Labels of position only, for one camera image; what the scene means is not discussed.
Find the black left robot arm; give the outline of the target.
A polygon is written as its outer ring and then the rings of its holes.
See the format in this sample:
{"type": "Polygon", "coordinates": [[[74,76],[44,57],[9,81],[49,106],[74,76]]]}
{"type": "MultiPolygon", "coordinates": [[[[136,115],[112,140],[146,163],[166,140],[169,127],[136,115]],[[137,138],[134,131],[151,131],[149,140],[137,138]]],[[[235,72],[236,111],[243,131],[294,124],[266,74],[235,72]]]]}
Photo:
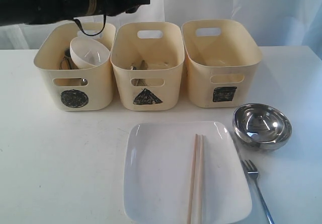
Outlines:
{"type": "Polygon", "coordinates": [[[45,25],[74,18],[135,13],[150,0],[1,0],[1,26],[45,25]]]}

